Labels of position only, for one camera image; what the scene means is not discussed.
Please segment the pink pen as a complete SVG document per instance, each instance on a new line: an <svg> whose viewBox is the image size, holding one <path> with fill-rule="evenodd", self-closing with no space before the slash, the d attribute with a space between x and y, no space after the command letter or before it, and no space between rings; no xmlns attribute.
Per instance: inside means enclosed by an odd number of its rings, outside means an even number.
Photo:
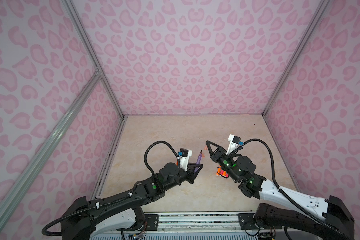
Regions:
<svg viewBox="0 0 360 240"><path fill-rule="evenodd" d="M228 178L228 177L229 177L229 175L228 175L225 171L223 171L223 170L220 171L220 175L223 176L224 178Z"/></svg>

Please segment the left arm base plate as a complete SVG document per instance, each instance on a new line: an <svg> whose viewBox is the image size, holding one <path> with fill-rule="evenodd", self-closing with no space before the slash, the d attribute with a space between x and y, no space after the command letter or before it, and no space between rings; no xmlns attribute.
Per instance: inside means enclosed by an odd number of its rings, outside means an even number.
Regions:
<svg viewBox="0 0 360 240"><path fill-rule="evenodd" d="M145 214L145 222L147 232L157 231L159 225L159 215L157 214Z"/></svg>

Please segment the orange pen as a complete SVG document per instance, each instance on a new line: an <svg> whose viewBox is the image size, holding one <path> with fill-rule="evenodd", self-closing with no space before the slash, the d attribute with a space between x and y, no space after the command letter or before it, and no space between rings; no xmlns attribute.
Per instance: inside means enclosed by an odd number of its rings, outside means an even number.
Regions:
<svg viewBox="0 0 360 240"><path fill-rule="evenodd" d="M223 169L221 168L221 167L218 167L217 168L217 174L219 175L219 176L224 176L224 171L223 171Z"/></svg>

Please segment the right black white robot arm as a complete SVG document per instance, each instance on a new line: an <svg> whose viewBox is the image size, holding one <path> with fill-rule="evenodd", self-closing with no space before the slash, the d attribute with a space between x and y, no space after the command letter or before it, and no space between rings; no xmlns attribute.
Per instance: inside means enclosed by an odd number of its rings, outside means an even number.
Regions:
<svg viewBox="0 0 360 240"><path fill-rule="evenodd" d="M263 200L253 216L255 223L265 229L282 226L311 233L323 240L352 240L355 219L343 201L337 197L320 198L280 186L255 174L256 165L238 152L250 143L235 136L228 150L206 141L213 162L225 171L248 198Z"/></svg>

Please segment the purple pen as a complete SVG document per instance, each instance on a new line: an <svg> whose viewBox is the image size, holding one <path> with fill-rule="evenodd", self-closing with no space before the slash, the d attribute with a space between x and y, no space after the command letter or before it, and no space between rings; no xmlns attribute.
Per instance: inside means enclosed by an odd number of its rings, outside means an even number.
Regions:
<svg viewBox="0 0 360 240"><path fill-rule="evenodd" d="M196 162L197 166L195 168L195 172L200 168L202 157L203 157L203 151L200 151L198 158L197 158L197 162Z"/></svg>

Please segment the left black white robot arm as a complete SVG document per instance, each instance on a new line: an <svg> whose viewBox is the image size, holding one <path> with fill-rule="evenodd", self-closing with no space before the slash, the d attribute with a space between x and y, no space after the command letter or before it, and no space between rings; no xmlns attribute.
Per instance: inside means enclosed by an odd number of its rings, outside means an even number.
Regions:
<svg viewBox="0 0 360 240"><path fill-rule="evenodd" d="M183 182L193 184L202 168L202 164L191 163L183 170L175 163L167 163L158 173L136 182L125 192L104 199L88 201L80 197L74 200L60 222L62 239L88 240L100 223L116 214L155 202Z"/></svg>

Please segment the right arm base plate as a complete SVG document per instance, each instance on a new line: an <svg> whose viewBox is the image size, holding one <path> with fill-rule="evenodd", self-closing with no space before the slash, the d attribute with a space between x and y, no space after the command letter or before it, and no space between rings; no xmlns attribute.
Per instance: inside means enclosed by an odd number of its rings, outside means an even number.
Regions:
<svg viewBox="0 0 360 240"><path fill-rule="evenodd" d="M256 222L254 220L254 214L255 213L239 213L238 214L238 221L240 224L241 230L258 230L259 227L256 225Z"/></svg>

